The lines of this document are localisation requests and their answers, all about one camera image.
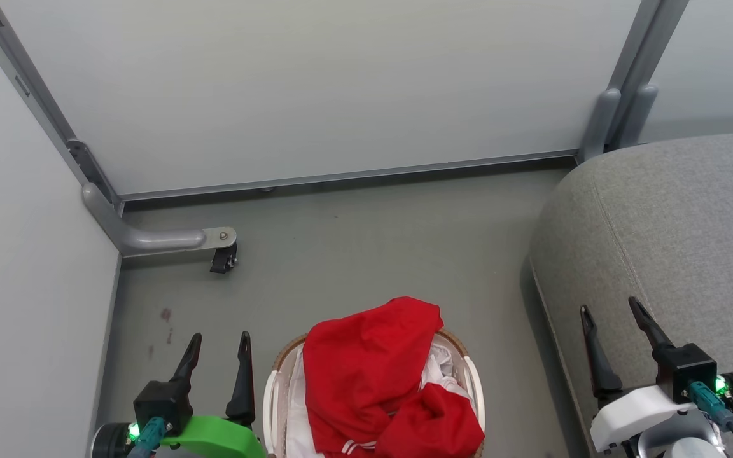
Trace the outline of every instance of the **red jacket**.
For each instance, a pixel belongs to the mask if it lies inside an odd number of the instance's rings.
[[[304,365],[317,452],[465,458],[478,449],[484,436],[468,399],[433,384],[419,391],[431,340],[442,327],[440,308],[415,298],[314,326]]]

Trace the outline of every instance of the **gray sofa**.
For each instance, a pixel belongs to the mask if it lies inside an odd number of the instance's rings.
[[[695,342],[733,371],[733,134],[627,148],[574,169],[544,208],[531,264],[585,432],[597,409],[582,304],[625,386],[655,377],[628,296],[675,344]]]

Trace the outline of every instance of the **laundry basket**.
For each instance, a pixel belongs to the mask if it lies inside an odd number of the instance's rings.
[[[262,403],[262,429],[265,435],[265,449],[268,457],[291,458],[285,456],[285,439],[287,437],[288,425],[288,386],[293,376],[293,367],[296,365],[296,357],[300,348],[305,345],[307,334],[297,337],[290,342],[276,357],[273,371],[265,384],[265,399]],[[482,396],[482,385],[480,376],[474,362],[468,357],[468,351],[463,343],[445,328],[437,331],[433,343],[443,345],[451,353],[454,362],[454,378],[460,383],[463,389],[468,392],[474,406],[477,407],[477,420],[480,421],[480,428],[485,432],[485,400]],[[483,445],[474,454],[474,458],[480,458]]]

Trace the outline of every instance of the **white cloth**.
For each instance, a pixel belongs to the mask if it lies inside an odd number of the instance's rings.
[[[307,382],[302,356],[302,348],[299,348],[296,365],[293,366],[293,376],[290,377],[288,386],[288,430],[285,437],[285,458],[324,458],[323,453],[317,453],[315,450],[311,423],[307,418],[307,405],[305,404]]]
[[[420,376],[420,389],[427,383],[434,383],[442,386],[446,391],[469,398],[468,392],[460,386],[456,378],[451,376],[453,372],[454,363],[451,362],[451,353],[448,348],[436,343],[431,344],[426,366],[422,369],[422,376]]]
[[[316,452],[313,445],[313,434],[305,404],[307,382],[302,348],[297,351],[296,365],[293,366],[293,376],[290,377],[288,386],[288,430],[285,437],[285,458],[324,458],[322,453]],[[454,363],[451,361],[451,353],[448,348],[436,343],[431,344],[426,366],[422,369],[420,376],[420,389],[427,383],[434,383],[442,386],[446,391],[471,399],[465,389],[457,383],[457,379],[451,376],[453,372]]]

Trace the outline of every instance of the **white panel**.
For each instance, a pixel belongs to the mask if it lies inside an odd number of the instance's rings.
[[[0,69],[0,458],[85,454],[117,260]]]
[[[119,194],[578,148],[639,0],[0,0]]]
[[[652,82],[640,142],[733,133],[733,2],[691,0]]]

